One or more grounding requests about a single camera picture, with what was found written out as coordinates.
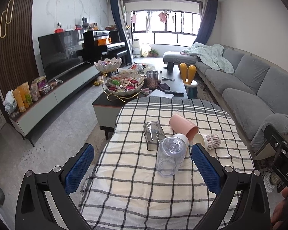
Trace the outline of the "person's right hand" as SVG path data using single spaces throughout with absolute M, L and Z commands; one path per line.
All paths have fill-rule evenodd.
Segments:
M 283 220 L 281 220 L 281 217 L 282 217 L 282 212 L 283 212 L 285 203 L 288 198 L 288 187 L 284 188 L 281 194 L 284 199 L 274 209 L 273 215 L 271 217 L 271 229 L 272 230 L 278 229 L 283 223 Z

